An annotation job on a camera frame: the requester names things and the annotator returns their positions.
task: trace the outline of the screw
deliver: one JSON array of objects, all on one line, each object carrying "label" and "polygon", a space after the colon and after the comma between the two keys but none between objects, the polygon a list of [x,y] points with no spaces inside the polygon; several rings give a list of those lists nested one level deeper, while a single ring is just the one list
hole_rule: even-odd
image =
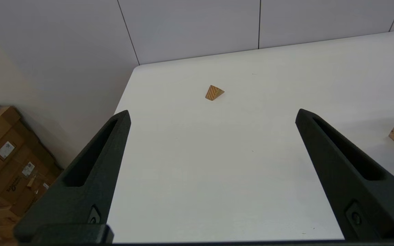
[{"label": "screw", "polygon": [[361,224],[361,217],[357,212],[353,212],[352,213],[352,220],[354,221],[354,223],[356,225],[360,225]]}]

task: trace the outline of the white wall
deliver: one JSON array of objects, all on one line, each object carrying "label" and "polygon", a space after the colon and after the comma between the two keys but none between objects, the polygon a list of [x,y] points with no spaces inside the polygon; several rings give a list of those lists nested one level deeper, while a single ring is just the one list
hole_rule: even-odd
[{"label": "white wall", "polygon": [[137,65],[115,0],[0,1],[0,104],[17,106],[63,167]]}]

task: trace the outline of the barcode label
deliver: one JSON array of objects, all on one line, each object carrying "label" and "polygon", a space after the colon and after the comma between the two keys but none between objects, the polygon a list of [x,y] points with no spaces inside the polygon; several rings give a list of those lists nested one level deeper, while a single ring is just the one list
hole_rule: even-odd
[{"label": "barcode label", "polygon": [[0,156],[5,159],[13,150],[14,146],[9,141],[7,141],[0,149]]},{"label": "barcode label", "polygon": [[30,176],[31,172],[34,170],[34,165],[31,162],[28,162],[28,164],[25,166],[25,168],[22,170],[22,174],[24,174],[26,177]]}]

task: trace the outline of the wooden triangular block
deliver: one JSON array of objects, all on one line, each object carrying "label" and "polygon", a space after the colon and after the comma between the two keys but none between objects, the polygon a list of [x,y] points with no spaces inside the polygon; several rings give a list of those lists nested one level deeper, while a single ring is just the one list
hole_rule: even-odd
[{"label": "wooden triangular block", "polygon": [[209,99],[211,101],[214,101],[219,95],[223,94],[224,90],[217,88],[213,85],[209,86],[208,92],[206,92],[206,99]]}]

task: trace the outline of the table surface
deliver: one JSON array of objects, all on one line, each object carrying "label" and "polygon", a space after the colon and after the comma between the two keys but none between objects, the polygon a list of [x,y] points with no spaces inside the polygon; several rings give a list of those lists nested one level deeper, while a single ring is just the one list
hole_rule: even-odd
[{"label": "table surface", "polygon": [[300,108],[394,174],[394,32],[137,67],[116,109],[132,126],[114,242],[343,238]]}]

